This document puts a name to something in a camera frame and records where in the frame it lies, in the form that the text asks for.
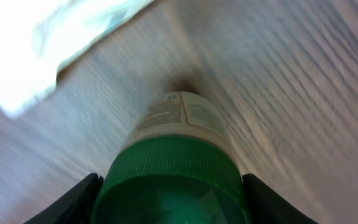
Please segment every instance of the white object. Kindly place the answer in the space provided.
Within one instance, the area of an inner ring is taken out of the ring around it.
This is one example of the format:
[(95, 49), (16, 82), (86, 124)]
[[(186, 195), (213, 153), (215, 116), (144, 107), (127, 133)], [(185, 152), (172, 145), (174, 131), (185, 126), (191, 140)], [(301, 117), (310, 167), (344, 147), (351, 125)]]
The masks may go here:
[(152, 0), (0, 0), (0, 108), (10, 118), (56, 87), (56, 75)]

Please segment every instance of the crumpled plastic wrapper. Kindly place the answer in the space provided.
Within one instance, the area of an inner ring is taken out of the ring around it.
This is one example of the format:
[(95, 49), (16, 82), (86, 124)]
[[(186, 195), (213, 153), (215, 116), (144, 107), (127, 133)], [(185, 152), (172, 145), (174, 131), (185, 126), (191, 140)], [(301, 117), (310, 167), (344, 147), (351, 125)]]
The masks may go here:
[(152, 0), (0, 0), (0, 109), (15, 118), (56, 76)]

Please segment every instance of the green lid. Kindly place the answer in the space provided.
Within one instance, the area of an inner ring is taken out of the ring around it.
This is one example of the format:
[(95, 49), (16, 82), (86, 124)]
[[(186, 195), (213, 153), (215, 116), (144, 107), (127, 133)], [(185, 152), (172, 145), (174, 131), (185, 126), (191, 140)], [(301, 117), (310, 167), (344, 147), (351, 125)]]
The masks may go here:
[(230, 213), (230, 219), (248, 222), (241, 175), (233, 161), (209, 142), (161, 136), (137, 142), (117, 156), (94, 204), (91, 223), (119, 223), (117, 217), (138, 223), (133, 216), (140, 213), (142, 223), (164, 223), (162, 216), (156, 221), (148, 213), (169, 213), (179, 220), (184, 213), (215, 211), (214, 202)]

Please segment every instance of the ridged green cap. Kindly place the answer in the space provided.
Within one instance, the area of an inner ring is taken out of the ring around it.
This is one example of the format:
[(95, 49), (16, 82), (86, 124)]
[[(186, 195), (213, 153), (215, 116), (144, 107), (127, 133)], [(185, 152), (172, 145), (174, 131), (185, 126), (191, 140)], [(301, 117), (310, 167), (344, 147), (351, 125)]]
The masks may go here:
[(241, 175), (221, 149), (196, 138), (161, 136), (137, 142), (117, 156), (94, 204), (91, 222), (96, 223), (98, 208), (115, 187), (130, 179), (156, 175), (200, 180), (245, 207)]

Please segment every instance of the wood grain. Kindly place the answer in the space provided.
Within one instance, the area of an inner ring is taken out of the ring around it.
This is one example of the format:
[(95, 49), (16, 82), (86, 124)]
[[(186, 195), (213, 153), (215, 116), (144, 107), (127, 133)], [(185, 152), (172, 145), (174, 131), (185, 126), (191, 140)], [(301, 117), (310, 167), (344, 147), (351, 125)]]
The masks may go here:
[(358, 223), (358, 1), (153, 3), (17, 120), (0, 112), (0, 223), (106, 175), (145, 104), (190, 82), (241, 172), (321, 223)]

